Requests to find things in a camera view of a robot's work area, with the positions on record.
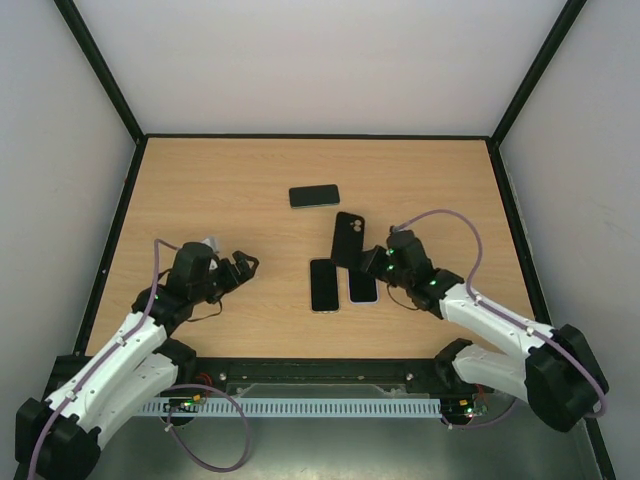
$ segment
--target cable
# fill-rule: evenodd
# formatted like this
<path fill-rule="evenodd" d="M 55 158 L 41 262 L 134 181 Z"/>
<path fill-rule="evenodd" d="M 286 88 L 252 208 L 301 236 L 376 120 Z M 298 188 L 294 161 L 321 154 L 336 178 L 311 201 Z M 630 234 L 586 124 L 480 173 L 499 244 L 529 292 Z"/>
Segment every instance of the cable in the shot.
<path fill-rule="evenodd" d="M 475 424 L 475 425 L 469 425 L 469 424 L 467 424 L 467 425 L 454 425 L 453 423 L 449 422 L 449 420 L 447 420 L 444 417 L 444 415 L 441 417 L 441 419 L 442 419 L 442 423 L 444 423 L 451 430 L 477 430 L 479 428 L 492 427 L 492 426 L 496 425 L 497 423 L 500 423 L 505 418 L 509 417 L 513 413 L 513 411 L 515 410 L 515 407 L 516 407 L 517 403 L 518 403 L 518 399 L 514 398 L 513 401 L 511 402 L 511 405 L 509 405 L 509 408 L 507 408 L 504 412 L 502 412 L 496 418 L 494 418 L 493 420 L 489 420 L 488 422 L 478 423 L 478 424 Z"/>
<path fill-rule="evenodd" d="M 153 241 L 153 280 L 151 283 L 151 291 L 149 293 L 149 300 L 147 301 L 147 305 L 145 306 L 144 311 L 142 312 L 142 317 L 140 317 L 140 321 L 125 335 L 122 336 L 122 344 L 125 344 L 126 341 L 135 335 L 144 325 L 147 317 L 149 316 L 149 312 L 151 311 L 151 307 L 153 306 L 153 301 L 155 300 L 156 292 L 158 290 L 158 277 L 160 270 L 160 245 L 164 245 L 167 248 L 172 250 L 178 250 L 178 247 L 171 245 L 170 243 L 165 242 L 159 238 L 156 238 Z M 78 381 L 78 383 L 71 389 L 71 392 L 74 395 L 77 395 L 82 387 L 93 377 L 93 375 L 98 371 L 98 369 L 113 355 L 113 353 L 120 347 L 119 343 L 114 343 L 100 358 L 96 360 L 96 362 L 89 368 L 87 373 Z M 65 398 L 58 408 L 51 414 L 47 423 L 44 424 L 40 435 L 38 436 L 38 440 L 33 448 L 33 453 L 31 454 L 31 461 L 29 462 L 29 473 L 27 475 L 27 480 L 35 480 L 36 468 L 38 464 L 38 457 L 40 456 L 40 451 L 42 450 L 42 445 L 44 445 L 44 441 L 51 430 L 56 419 L 60 416 L 60 414 L 64 411 L 64 409 L 71 403 L 71 398 Z"/>
<path fill-rule="evenodd" d="M 447 215 L 453 215 L 454 217 L 459 218 L 460 220 L 462 220 L 464 223 L 467 224 L 467 226 L 471 229 L 471 231 L 473 232 L 473 236 L 476 239 L 476 243 L 478 244 L 478 256 L 476 257 L 476 262 L 473 265 L 473 268 L 471 269 L 471 271 L 469 272 L 469 276 L 467 277 L 467 282 L 465 284 L 465 287 L 467 289 L 467 294 L 469 295 L 469 297 L 474 299 L 474 302 L 477 303 L 478 305 L 480 305 L 482 308 L 484 308 L 485 310 L 493 313 L 494 315 L 497 315 L 498 317 L 502 318 L 503 320 L 506 320 L 507 322 L 509 322 L 510 324 L 521 328 L 522 330 L 527 330 L 527 325 L 525 325 L 524 323 L 522 323 L 521 321 L 513 318 L 511 315 L 508 315 L 496 308 L 494 308 L 493 306 L 485 303 L 482 300 L 482 297 L 476 293 L 473 292 L 471 285 L 473 282 L 473 277 L 475 276 L 476 272 L 478 271 L 478 268 L 480 268 L 480 263 L 482 262 L 482 256 L 483 256 L 483 247 L 482 247 L 482 239 L 480 238 L 480 233 L 478 232 L 478 229 L 476 228 L 476 226 L 471 223 L 471 221 L 465 217 L 464 215 L 462 215 L 461 213 L 456 212 L 455 210 L 449 210 L 447 208 L 439 208 L 436 210 L 429 210 L 427 212 L 421 213 L 420 215 L 418 215 L 417 217 L 412 218 L 411 220 L 403 223 L 402 225 L 399 225 L 397 227 L 392 227 L 392 231 L 397 232 L 399 230 L 404 230 L 405 228 L 407 228 L 409 225 L 412 225 L 413 223 L 417 222 L 418 220 L 424 218 L 424 217 L 428 217 L 431 215 L 436 215 L 439 213 L 444 213 Z M 547 345 L 549 345 L 551 348 L 553 348 L 555 351 L 557 351 L 560 355 L 562 355 L 584 378 L 585 380 L 589 383 L 589 385 L 591 385 L 591 388 L 593 388 L 593 390 L 596 392 L 596 394 L 598 395 L 598 401 L 600 402 L 600 409 L 595 412 L 595 413 L 588 413 L 585 415 L 585 417 L 587 418 L 600 418 L 602 417 L 606 411 L 607 411 L 607 399 L 604 396 L 604 391 L 602 390 L 602 387 L 600 387 L 600 385 L 598 384 L 598 382 L 596 381 L 595 378 L 593 378 L 593 375 L 591 375 L 586 368 L 584 368 L 580 362 L 578 362 L 575 357 L 573 355 L 571 355 L 569 352 L 567 352 L 567 350 L 565 350 L 561 345 L 559 345 L 557 342 L 555 342 L 554 340 L 552 340 L 551 338 L 547 337 L 546 335 L 543 335 L 542 333 L 540 333 L 539 331 L 533 329 L 533 333 L 532 335 L 540 340 L 542 340 L 543 342 L 545 342 Z"/>
<path fill-rule="evenodd" d="M 195 323 L 195 322 L 199 322 L 200 320 L 205 320 L 207 318 L 217 317 L 218 315 L 220 315 L 222 313 L 222 300 L 218 300 L 216 303 L 218 303 L 220 305 L 220 310 L 218 312 L 212 313 L 211 315 L 207 315 L 205 317 L 190 318 L 189 320 L 187 320 L 187 322 Z"/>
<path fill-rule="evenodd" d="M 420 310 L 418 307 L 411 308 L 411 307 L 409 307 L 407 305 L 404 305 L 404 304 L 400 303 L 395 298 L 393 298 L 393 295 L 391 295 L 391 285 L 389 285 L 388 283 L 387 283 L 387 294 L 389 295 L 389 298 L 391 300 L 393 300 L 393 303 L 395 303 L 396 305 L 400 305 L 402 308 L 406 308 L 407 310 L 411 310 L 412 312 L 416 312 L 416 311 Z"/>
<path fill-rule="evenodd" d="M 245 437 L 245 442 L 244 442 L 244 451 L 242 452 L 242 456 L 240 457 L 240 460 L 238 460 L 235 464 L 233 464 L 230 467 L 215 467 L 213 465 L 209 465 L 206 462 L 203 462 L 198 457 L 196 457 L 195 454 L 189 449 L 189 447 L 187 447 L 185 445 L 185 443 L 182 441 L 182 439 L 178 435 L 178 432 L 176 432 L 175 428 L 172 428 L 173 425 L 171 424 L 171 415 L 173 415 L 175 413 L 175 407 L 172 408 L 171 410 L 169 410 L 169 415 L 167 416 L 167 424 L 168 425 L 167 425 L 167 428 L 165 430 L 167 430 L 169 432 L 169 434 L 178 443 L 178 445 L 185 451 L 187 456 L 196 465 L 204 468 L 205 470 L 209 470 L 210 472 L 215 472 L 215 473 L 229 473 L 229 472 L 233 472 L 235 470 L 238 470 L 249 459 L 249 453 L 251 452 L 251 442 L 252 442 L 251 427 L 249 426 L 249 420 L 247 419 L 246 415 L 244 414 L 244 411 L 242 410 L 242 407 L 238 404 L 238 402 L 236 402 L 227 393 L 225 393 L 225 392 L 223 392 L 221 390 L 218 390 L 217 388 L 210 387 L 208 385 L 199 385 L 197 383 L 187 383 L 187 384 L 184 384 L 184 385 L 174 385 L 172 387 L 167 388 L 165 390 L 165 392 L 171 392 L 173 390 L 187 390 L 187 389 L 188 390 L 191 390 L 191 389 L 207 390 L 207 391 L 209 391 L 211 393 L 219 395 L 219 396 L 227 399 L 229 401 L 229 403 L 231 403 L 231 405 L 233 405 L 234 408 L 237 410 L 238 414 L 242 418 L 242 423 L 244 424 L 244 430 L 246 432 L 246 437 Z"/>

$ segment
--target phone screen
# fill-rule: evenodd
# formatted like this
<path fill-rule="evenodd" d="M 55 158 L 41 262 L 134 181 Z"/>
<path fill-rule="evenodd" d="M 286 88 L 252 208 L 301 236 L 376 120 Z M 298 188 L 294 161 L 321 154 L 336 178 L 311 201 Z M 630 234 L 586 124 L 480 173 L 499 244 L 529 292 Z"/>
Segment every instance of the phone screen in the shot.
<path fill-rule="evenodd" d="M 314 185 L 289 189 L 291 208 L 321 207 L 339 203 L 340 193 L 337 185 Z"/>
<path fill-rule="evenodd" d="M 378 283 L 375 277 L 358 270 L 349 270 L 349 300 L 351 303 L 376 303 Z"/>
<path fill-rule="evenodd" d="M 311 310 L 317 313 L 336 312 L 338 300 L 338 270 L 328 258 L 311 260 Z"/>

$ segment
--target metal floor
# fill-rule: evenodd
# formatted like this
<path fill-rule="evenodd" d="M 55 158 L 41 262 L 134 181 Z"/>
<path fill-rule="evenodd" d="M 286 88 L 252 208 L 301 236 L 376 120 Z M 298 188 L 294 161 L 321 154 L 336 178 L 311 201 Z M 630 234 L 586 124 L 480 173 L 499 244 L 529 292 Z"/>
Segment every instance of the metal floor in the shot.
<path fill-rule="evenodd" d="M 601 478 L 586 431 L 545 426 L 528 407 L 494 427 L 449 431 L 433 419 L 250 419 L 253 454 L 226 479 L 532 479 Z M 244 432 L 239 419 L 200 418 L 181 432 L 196 455 L 235 463 Z M 129 421 L 102 454 L 91 480 L 217 478 L 191 462 L 157 418 Z"/>

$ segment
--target white phone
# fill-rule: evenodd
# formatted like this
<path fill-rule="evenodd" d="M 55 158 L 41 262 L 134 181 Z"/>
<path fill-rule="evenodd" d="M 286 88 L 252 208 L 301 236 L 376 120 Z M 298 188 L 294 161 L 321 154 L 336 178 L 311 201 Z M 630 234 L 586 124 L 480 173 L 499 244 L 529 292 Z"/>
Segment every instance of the white phone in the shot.
<path fill-rule="evenodd" d="M 372 275 L 357 270 L 347 270 L 349 277 L 349 301 L 354 304 L 378 302 L 378 281 Z"/>

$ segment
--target white wall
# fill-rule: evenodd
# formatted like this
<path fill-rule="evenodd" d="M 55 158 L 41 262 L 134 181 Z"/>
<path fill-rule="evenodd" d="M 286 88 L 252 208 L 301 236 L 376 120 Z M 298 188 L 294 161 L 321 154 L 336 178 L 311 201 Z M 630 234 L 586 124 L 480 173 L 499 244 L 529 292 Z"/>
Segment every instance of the white wall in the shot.
<path fill-rule="evenodd" d="M 146 132 L 491 134 L 564 0 L 77 0 Z"/>
<path fill-rule="evenodd" d="M 591 0 L 503 144 L 556 324 L 588 336 L 611 385 L 601 420 L 638 478 L 640 3 Z"/>
<path fill-rule="evenodd" d="M 0 478 L 14 415 L 71 353 L 133 153 L 54 2 L 0 2 Z"/>

